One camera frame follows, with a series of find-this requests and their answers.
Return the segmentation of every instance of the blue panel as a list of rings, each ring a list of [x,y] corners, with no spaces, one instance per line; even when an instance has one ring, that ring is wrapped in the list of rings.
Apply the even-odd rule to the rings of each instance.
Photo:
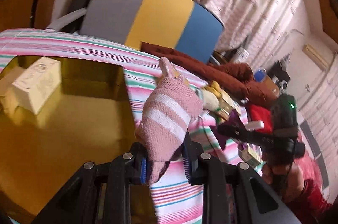
[[[204,7],[194,3],[190,19],[175,49],[206,63],[222,30],[223,26],[218,19]]]

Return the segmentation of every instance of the metal screw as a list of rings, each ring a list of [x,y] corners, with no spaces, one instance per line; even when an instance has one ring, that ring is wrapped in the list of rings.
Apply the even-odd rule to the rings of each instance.
[[[246,163],[246,162],[242,162],[242,163],[239,164],[239,167],[241,169],[248,169],[249,168],[249,164]]]
[[[201,158],[204,160],[209,160],[211,158],[211,155],[209,153],[202,153]]]
[[[125,159],[125,160],[130,160],[132,158],[132,153],[124,153],[122,155],[122,157]]]
[[[93,162],[86,162],[84,165],[85,169],[91,169],[94,167],[94,163]]]

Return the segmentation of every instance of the brown fabric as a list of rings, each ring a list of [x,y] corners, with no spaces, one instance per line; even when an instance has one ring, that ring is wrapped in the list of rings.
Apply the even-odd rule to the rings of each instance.
[[[167,57],[191,73],[207,81],[217,81],[221,87],[237,99],[248,98],[253,104],[270,108],[276,99],[262,83],[254,80],[251,68],[246,63],[227,63],[221,66],[205,64],[182,52],[155,44],[142,43],[141,51],[157,57]]]

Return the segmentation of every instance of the person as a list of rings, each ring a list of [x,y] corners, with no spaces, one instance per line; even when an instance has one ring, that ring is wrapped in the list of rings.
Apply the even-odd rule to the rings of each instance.
[[[262,168],[262,178],[266,183],[271,184],[274,174],[288,174],[282,200],[302,224],[338,223],[338,203],[328,203],[315,181],[304,180],[303,172],[297,164],[293,163],[290,170],[289,168],[290,165],[271,168],[265,164]]]

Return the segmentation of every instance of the white container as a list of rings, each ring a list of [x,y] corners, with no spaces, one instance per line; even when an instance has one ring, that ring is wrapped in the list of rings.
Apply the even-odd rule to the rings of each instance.
[[[236,54],[232,57],[232,63],[243,63],[249,57],[249,52],[247,52],[243,47],[239,47],[236,51]]]
[[[61,62],[41,57],[12,86],[19,105],[37,115],[60,83]]]

